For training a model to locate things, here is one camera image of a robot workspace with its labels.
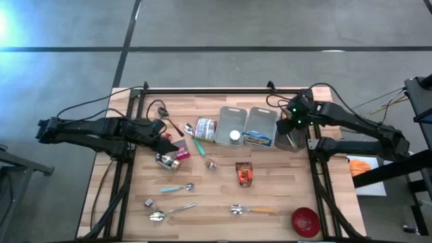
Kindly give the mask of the orange brown snack packet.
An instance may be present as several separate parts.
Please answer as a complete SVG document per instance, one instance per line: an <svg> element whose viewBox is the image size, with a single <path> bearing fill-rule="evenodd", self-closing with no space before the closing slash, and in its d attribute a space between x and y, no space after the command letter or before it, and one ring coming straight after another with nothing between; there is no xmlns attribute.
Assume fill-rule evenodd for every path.
<svg viewBox="0 0 432 243"><path fill-rule="evenodd" d="M238 176L238 183L241 187L251 187L253 179L253 166L251 162L237 162L236 173Z"/></svg>

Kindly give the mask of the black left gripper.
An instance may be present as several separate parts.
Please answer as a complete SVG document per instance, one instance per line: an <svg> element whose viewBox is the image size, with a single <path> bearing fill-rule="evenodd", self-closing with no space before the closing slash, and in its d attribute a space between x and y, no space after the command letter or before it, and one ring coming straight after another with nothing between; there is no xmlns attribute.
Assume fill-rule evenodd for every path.
<svg viewBox="0 0 432 243"><path fill-rule="evenodd" d="M153 121L145 118L134 120L133 138L140 143L155 143L155 151L161 155L178 151L179 147L162 137L167 125L161 119Z"/></svg>

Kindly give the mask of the black equipment stand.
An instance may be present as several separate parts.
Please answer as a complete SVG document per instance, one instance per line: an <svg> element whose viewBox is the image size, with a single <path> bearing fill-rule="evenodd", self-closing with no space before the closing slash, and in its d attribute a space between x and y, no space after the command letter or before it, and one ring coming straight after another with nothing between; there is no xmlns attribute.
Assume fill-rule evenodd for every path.
<svg viewBox="0 0 432 243"><path fill-rule="evenodd" d="M429 232L421 211L424 204L417 200L416 193L427 191L432 200L432 74L427 77L407 79L404 83L415 113L413 122L421 127L428 149L411 155L403 162L390 163L357 175L353 177L353 182L357 188L405 176L414 200L411 210L418 233L427 236Z"/></svg>

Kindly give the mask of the blue yellow snack bag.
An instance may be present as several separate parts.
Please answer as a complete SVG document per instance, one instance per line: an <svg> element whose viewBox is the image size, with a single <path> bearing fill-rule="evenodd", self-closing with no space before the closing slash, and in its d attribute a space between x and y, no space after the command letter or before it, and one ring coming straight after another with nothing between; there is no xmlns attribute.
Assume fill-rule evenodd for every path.
<svg viewBox="0 0 432 243"><path fill-rule="evenodd" d="M246 131L242 133L245 141L260 146L271 146L273 140L270 137L264 136L260 132Z"/></svg>

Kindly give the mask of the red-lid spice container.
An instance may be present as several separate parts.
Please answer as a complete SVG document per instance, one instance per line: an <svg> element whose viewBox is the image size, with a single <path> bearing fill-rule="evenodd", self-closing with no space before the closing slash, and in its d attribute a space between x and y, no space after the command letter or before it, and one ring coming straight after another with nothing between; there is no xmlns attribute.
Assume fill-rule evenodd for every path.
<svg viewBox="0 0 432 243"><path fill-rule="evenodd" d="M190 156L190 151L187 146L187 142L185 139L175 141L173 145L178 147L178 150L175 152L177 160L187 159Z"/></svg>

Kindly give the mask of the orange object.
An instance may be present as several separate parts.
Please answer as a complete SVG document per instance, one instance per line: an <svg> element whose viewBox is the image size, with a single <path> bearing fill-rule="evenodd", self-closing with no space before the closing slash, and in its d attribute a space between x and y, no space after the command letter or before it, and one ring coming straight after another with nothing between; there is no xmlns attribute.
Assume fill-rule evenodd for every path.
<svg viewBox="0 0 432 243"><path fill-rule="evenodd" d="M362 173L368 172L371 170L371 166L365 161L361 161L358 159L351 159L348 162L350 168L350 174L352 177L358 176Z"/></svg>

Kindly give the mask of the gold-lid nori furikake jar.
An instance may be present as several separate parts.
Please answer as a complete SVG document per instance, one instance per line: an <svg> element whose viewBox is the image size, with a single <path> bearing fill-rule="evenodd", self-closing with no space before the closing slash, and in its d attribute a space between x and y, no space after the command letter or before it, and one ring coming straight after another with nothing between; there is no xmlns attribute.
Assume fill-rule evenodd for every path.
<svg viewBox="0 0 432 243"><path fill-rule="evenodd" d="M158 153L156 155L155 161L160 166L171 171L177 171L181 167L180 162L175 157L169 155L161 155Z"/></svg>

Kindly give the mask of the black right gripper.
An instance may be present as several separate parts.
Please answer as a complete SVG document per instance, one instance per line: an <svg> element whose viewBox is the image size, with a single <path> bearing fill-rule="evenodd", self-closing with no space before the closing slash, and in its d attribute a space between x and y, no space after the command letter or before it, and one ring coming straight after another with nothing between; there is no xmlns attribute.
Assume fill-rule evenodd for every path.
<svg viewBox="0 0 432 243"><path fill-rule="evenodd" d="M287 118L276 122L277 131L281 135L289 134L296 128L304 128L313 125L309 117L314 105L306 97L296 96L286 106Z"/></svg>

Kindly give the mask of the teal-handled silver spoon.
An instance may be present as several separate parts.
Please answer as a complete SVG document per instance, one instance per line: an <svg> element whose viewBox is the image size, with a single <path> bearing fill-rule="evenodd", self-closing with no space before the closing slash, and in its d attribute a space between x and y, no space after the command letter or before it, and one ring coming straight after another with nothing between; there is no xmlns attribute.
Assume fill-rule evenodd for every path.
<svg viewBox="0 0 432 243"><path fill-rule="evenodd" d="M184 130L187 134L191 135L193 142L195 143L199 153L201 156L205 156L205 150L203 149L203 147L201 146L201 144L199 143L199 141L197 139L195 139L194 136L194 130L191 124L189 123L185 123L184 124Z"/></svg>

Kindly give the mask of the white printed noodle packet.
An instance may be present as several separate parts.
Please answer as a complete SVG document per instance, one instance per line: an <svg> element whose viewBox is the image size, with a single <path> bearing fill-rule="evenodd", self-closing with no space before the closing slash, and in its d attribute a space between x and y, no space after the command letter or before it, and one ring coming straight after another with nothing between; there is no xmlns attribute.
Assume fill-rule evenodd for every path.
<svg viewBox="0 0 432 243"><path fill-rule="evenodd" d="M217 121L200 117L194 128L194 137L198 140L212 142L217 129Z"/></svg>

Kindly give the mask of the grey metal stand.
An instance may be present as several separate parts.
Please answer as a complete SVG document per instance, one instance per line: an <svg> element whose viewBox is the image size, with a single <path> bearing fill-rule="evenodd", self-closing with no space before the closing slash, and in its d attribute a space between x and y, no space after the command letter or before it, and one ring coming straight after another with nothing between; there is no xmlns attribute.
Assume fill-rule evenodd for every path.
<svg viewBox="0 0 432 243"><path fill-rule="evenodd" d="M0 166L0 176L3 174L9 180L10 202L0 218L0 243L7 239L9 225L14 218L16 208L24 198L32 174L36 171L44 176L51 176L54 167L49 167L7 152L7 147L0 144L0 162L8 166Z"/></svg>

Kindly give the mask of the dark spoon black handle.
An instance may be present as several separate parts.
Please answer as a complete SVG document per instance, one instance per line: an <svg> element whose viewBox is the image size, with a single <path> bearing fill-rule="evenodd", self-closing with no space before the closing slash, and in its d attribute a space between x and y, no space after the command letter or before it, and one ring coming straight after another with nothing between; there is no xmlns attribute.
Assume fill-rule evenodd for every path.
<svg viewBox="0 0 432 243"><path fill-rule="evenodd" d="M159 107L158 109L157 109L157 112L158 112L158 114L159 114L159 116L162 118L162 119L166 119L174 128L175 128L175 130L177 131L177 133L181 136L181 137L184 137L184 133L170 120L170 118L169 118L169 112L166 110L166 108L164 108L164 107Z"/></svg>

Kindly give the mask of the blue-handled silver spoon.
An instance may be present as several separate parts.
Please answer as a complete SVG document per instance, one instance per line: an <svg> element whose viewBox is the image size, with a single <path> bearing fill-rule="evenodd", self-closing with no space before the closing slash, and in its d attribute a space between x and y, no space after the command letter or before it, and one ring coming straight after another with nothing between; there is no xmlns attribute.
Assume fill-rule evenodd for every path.
<svg viewBox="0 0 432 243"><path fill-rule="evenodd" d="M188 183L185 186L162 188L159 191L162 192L162 193L166 193L166 192L175 192L175 191L178 191L178 190L192 190L192 189L194 189L194 184L193 183Z"/></svg>

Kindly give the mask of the white plastic handled bin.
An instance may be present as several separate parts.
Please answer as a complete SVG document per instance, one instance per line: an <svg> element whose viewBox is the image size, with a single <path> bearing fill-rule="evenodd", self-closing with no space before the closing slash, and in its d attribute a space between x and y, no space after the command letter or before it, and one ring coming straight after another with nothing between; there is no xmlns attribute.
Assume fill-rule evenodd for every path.
<svg viewBox="0 0 432 243"><path fill-rule="evenodd" d="M245 131L248 112L245 109L237 107L223 106L219 110L219 119L217 129L214 136L214 142L231 148L240 148L244 142L242 133ZM239 145L230 144L230 132L237 130L241 133Z"/></svg>
<svg viewBox="0 0 432 243"><path fill-rule="evenodd" d="M273 142L271 143L271 146L274 144L275 140L275 133L276 133L276 121L278 118L278 113L273 110L263 109L260 107L253 107L250 109L248 121L246 122L246 131L256 131L260 132L264 136L270 137ZM249 143L245 141L246 144L249 144L251 146L258 146L258 147L271 147L271 146L260 146L255 145L253 143Z"/></svg>

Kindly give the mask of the red and black bowl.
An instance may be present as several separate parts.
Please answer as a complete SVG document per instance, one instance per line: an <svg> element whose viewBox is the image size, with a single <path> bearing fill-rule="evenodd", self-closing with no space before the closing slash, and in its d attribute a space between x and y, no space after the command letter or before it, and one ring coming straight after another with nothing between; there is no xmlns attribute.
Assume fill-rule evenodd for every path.
<svg viewBox="0 0 432 243"><path fill-rule="evenodd" d="M296 209L292 213L291 221L294 231L304 238L313 238L320 231L319 216L310 208Z"/></svg>

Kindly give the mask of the white paper sheet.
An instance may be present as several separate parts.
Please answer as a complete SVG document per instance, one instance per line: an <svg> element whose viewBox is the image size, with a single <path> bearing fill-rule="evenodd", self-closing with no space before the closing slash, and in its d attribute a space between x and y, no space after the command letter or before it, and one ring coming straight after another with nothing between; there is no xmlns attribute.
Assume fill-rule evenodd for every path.
<svg viewBox="0 0 432 243"><path fill-rule="evenodd" d="M371 169L376 169L379 167L378 160L375 157L348 155L347 158L349 161L361 161L369 165ZM356 194L358 196L387 196L383 182L377 182L368 186L356 188Z"/></svg>

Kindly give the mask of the grey plastic handled bin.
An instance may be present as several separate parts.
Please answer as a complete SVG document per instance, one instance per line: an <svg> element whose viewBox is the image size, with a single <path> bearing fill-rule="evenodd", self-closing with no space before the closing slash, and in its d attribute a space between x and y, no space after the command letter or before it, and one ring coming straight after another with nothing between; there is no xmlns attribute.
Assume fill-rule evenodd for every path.
<svg viewBox="0 0 432 243"><path fill-rule="evenodd" d="M276 146L279 149L285 150L285 151L291 151L291 152L298 152L306 147L306 129L301 130L292 130L290 133L297 134L299 137L299 148L294 149L292 145L290 144L289 140L287 139L286 135L279 134L278 131L275 133L275 142L274 146Z"/></svg>

